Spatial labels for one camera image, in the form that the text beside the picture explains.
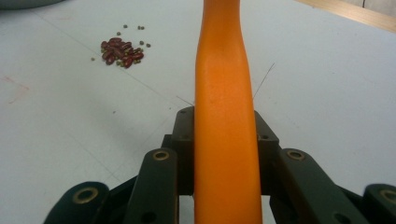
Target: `table surface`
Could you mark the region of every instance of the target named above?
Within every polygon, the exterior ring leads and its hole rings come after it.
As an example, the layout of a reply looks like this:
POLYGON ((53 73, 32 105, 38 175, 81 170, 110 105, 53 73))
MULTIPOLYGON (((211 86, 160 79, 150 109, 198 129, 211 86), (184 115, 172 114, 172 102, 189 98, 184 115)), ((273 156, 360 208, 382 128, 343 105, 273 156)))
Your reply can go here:
MULTIPOLYGON (((194 104, 202 6, 67 0, 0 11, 0 223, 42 223, 76 184, 114 188, 137 175, 194 104), (100 43, 116 32, 151 44, 141 64, 102 62, 100 43)), ((241 22, 255 108, 280 145, 356 193, 396 185, 396 34, 289 0, 241 1, 241 22)), ((192 210, 182 197, 180 223, 192 210)))

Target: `orange handle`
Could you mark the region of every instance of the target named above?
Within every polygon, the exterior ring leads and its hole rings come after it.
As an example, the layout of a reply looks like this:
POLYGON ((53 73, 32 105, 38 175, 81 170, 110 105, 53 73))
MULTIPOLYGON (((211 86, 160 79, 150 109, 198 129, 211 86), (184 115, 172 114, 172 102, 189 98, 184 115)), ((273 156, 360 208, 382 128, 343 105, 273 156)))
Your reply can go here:
POLYGON ((195 69, 195 223, 262 223, 239 0, 204 0, 195 69))

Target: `black plastic part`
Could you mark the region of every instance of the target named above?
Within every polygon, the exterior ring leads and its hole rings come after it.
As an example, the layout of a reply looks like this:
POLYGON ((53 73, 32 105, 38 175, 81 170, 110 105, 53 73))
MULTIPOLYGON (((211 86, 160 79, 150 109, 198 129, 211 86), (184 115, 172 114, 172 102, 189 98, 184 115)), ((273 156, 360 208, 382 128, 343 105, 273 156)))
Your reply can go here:
POLYGON ((274 162, 281 148, 279 146, 279 139, 260 114, 255 111, 254 115, 259 149, 262 195, 271 195, 278 189, 277 179, 274 176, 274 162))
POLYGON ((368 223, 312 157, 301 150, 279 151, 276 171, 300 223, 368 223))
POLYGON ((172 134, 166 134, 163 137, 163 143, 161 144, 161 147, 172 148, 172 134))
POLYGON ((111 215, 108 220, 109 224, 122 223, 127 209, 127 204, 134 190, 134 183, 137 176, 122 183, 110 191, 109 206, 111 215))
POLYGON ((385 184, 367 186, 362 206, 372 223, 396 223, 396 188, 385 184))
POLYGON ((289 198, 271 196, 270 206, 276 224, 298 224, 299 218, 289 198))
POLYGON ((353 205, 364 215, 363 207, 362 207, 362 202, 363 198, 359 195, 356 194, 348 189, 344 189, 342 187, 338 188, 343 191, 344 195, 353 203, 353 205))
MULTIPOLYGON (((163 144, 169 145, 167 135, 163 144)), ((179 157, 178 194, 192 195, 194 192, 194 107, 190 106, 177 112, 174 130, 172 132, 171 148, 179 157)))
POLYGON ((178 223, 174 150, 160 148, 146 154, 122 223, 178 223))
POLYGON ((49 212, 44 224, 107 223, 108 187, 98 182, 85 182, 68 190, 49 212))

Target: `white surface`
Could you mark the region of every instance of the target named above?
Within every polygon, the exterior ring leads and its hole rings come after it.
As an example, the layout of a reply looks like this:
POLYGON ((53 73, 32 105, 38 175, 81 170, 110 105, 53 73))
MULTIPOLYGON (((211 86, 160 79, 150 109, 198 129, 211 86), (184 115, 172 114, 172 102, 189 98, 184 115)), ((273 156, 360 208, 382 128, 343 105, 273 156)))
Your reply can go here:
MULTIPOLYGON (((198 0, 0 11, 0 223, 42 223, 74 185, 114 188, 137 174, 193 103, 201 15, 198 0), (101 62, 117 31, 152 45, 141 64, 101 62)), ((242 1, 241 17, 254 92, 275 64, 254 103, 281 146, 359 194, 396 185, 396 34, 290 0, 242 1)), ((181 201, 189 223, 192 199, 181 201)))

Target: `screw hole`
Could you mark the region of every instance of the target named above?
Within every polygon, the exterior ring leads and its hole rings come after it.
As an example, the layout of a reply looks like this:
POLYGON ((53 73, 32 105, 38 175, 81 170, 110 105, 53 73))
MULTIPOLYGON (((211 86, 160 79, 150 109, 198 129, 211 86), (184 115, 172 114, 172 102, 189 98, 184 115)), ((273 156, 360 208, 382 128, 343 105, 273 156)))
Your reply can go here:
POLYGON ((157 151, 153 155, 154 160, 164 161, 169 158, 169 153, 167 151, 157 151))
POLYGON ((302 161, 303 159, 305 159, 305 155, 301 152, 290 150, 287 153, 292 160, 302 161))
POLYGON ((98 189, 87 187, 80 189, 73 195, 73 203, 88 203, 92 201, 99 194, 98 189))
POLYGON ((347 217, 341 213, 335 213, 333 216, 334 216, 335 220, 338 221, 338 223, 341 223, 341 224, 350 224, 351 223, 349 217, 347 217))
POLYGON ((155 216, 155 213, 153 213, 153 212, 147 212, 147 213, 143 214, 141 217, 142 223, 154 222, 155 219, 157 219, 157 216, 155 216))
POLYGON ((390 189, 382 189, 379 191, 382 197, 384 197, 388 202, 396 204, 396 192, 390 189))

